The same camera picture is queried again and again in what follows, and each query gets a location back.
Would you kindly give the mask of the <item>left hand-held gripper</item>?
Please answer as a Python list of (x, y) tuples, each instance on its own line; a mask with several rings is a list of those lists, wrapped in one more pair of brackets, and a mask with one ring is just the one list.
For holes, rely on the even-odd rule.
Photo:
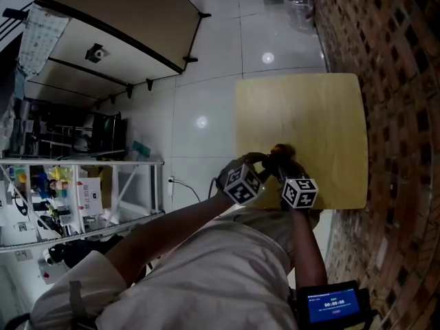
[(272, 174), (268, 154), (251, 152), (232, 160), (219, 173), (219, 190), (235, 204), (244, 206), (264, 190)]

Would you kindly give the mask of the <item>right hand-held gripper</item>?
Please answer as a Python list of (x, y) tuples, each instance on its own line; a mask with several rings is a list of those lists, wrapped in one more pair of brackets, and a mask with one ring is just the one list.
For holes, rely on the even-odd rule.
[(273, 175), (281, 187), (280, 207), (282, 209), (313, 208), (319, 189), (315, 180), (306, 174), (300, 164), (295, 161), (279, 162)]

